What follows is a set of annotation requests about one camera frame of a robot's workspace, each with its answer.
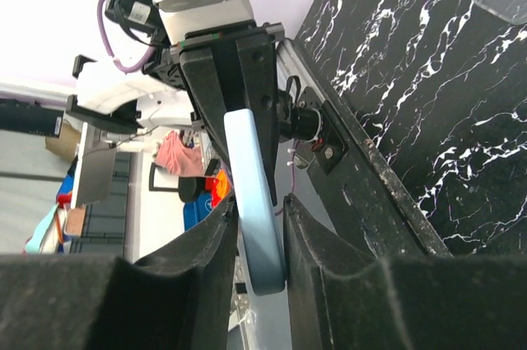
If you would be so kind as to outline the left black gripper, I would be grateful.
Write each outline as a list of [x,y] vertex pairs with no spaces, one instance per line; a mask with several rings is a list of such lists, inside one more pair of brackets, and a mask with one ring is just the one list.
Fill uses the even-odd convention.
[[155,35],[154,53],[143,65],[143,74],[168,86],[188,87],[191,101],[208,133],[223,169],[231,173],[224,115],[226,71],[231,70],[229,49],[220,43],[236,41],[244,82],[245,107],[254,116],[264,172],[272,205],[277,204],[275,168],[278,146],[277,64],[274,44],[284,40],[283,24],[241,21],[189,32],[174,44],[168,35]]

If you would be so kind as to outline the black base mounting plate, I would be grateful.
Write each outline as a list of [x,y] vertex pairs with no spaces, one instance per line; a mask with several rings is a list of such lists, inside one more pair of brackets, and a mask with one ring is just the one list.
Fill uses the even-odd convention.
[[375,257],[449,258],[443,240],[301,44],[282,42],[277,63],[285,77],[300,78],[305,103],[323,109],[343,145],[330,158],[323,152],[305,154],[307,175],[337,234]]

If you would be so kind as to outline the pink cloth outside cell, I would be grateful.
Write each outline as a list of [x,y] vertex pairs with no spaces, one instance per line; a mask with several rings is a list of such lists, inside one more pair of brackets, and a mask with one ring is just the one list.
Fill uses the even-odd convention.
[[202,153],[198,147],[186,147],[177,131],[171,130],[162,139],[154,162],[179,177],[204,177]]

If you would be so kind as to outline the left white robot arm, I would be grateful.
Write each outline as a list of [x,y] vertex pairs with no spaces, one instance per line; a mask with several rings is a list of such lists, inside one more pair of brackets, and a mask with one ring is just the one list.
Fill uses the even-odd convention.
[[203,124],[219,157],[227,149],[225,114],[254,116],[264,177],[274,181],[277,145],[276,43],[280,24],[258,25],[250,0],[100,0],[97,21],[112,21],[131,39],[147,35],[140,62],[116,54],[78,56],[77,89],[67,112],[101,130],[131,134],[157,125]]

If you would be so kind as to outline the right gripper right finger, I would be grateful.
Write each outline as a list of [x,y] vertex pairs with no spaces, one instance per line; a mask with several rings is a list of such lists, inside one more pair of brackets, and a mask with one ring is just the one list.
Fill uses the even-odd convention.
[[523,349],[526,258],[367,257],[283,201],[295,349]]

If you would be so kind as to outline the colourful toy outside cell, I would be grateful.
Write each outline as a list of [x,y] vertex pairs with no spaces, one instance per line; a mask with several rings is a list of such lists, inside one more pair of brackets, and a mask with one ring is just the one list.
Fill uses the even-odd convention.
[[188,231],[202,222],[230,191],[231,185],[224,170],[220,170],[215,177],[180,178],[184,230]]

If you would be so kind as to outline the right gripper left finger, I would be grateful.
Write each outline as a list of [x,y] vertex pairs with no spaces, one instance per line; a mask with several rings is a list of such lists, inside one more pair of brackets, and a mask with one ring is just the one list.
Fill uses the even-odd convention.
[[112,254],[1,258],[4,349],[223,349],[238,236],[232,196],[136,262]]

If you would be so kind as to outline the grey metal bracket plate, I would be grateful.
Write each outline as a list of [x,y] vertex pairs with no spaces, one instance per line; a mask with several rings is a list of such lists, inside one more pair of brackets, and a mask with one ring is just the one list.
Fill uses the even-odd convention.
[[107,133],[85,122],[77,154],[72,206],[98,203],[110,193],[117,150],[106,139]]

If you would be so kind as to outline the phone with teal case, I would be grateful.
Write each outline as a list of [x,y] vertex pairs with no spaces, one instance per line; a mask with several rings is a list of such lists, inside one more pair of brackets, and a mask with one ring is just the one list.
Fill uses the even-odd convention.
[[282,243],[251,110],[224,116],[226,144],[251,286],[255,295],[282,292],[286,283]]

